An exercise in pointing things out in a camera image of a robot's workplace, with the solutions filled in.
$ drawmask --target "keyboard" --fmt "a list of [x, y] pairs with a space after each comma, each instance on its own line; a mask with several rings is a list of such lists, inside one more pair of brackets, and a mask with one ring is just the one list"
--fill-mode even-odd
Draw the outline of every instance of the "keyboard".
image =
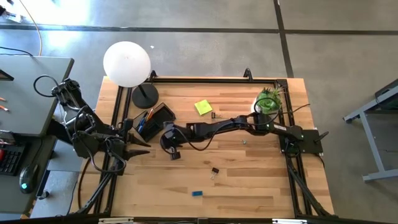
[[17, 174], [26, 148], [26, 144], [18, 146], [0, 144], [0, 175]]

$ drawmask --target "lamp shade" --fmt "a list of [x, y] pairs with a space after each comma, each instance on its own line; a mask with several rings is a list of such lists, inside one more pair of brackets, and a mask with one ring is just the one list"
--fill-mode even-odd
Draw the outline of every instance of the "lamp shade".
[[109, 79], [123, 87], [143, 83], [150, 73], [150, 59], [138, 44], [122, 41], [113, 44], [104, 56], [104, 70]]

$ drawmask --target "white globe lamp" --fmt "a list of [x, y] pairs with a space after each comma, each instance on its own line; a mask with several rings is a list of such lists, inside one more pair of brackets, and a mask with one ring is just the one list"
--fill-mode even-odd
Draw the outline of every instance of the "white globe lamp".
[[150, 59], [138, 44], [122, 41], [113, 44], [104, 56], [104, 70], [109, 79], [123, 87], [137, 87], [132, 91], [132, 102], [142, 109], [157, 103], [159, 94], [154, 85], [143, 84], [150, 74]]

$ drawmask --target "yellow sticky note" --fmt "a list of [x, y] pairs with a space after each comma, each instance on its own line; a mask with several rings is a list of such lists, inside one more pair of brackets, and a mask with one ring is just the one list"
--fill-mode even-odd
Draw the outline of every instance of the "yellow sticky note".
[[207, 100], [202, 100], [198, 103], [195, 103], [195, 107], [197, 108], [200, 115], [204, 115], [205, 113], [210, 112], [212, 110]]

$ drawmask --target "blue eraser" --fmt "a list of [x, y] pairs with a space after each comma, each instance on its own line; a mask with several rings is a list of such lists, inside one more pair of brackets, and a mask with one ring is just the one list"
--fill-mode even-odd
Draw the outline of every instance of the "blue eraser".
[[203, 191], [199, 190], [197, 192], [192, 192], [192, 196], [202, 196], [203, 195]]

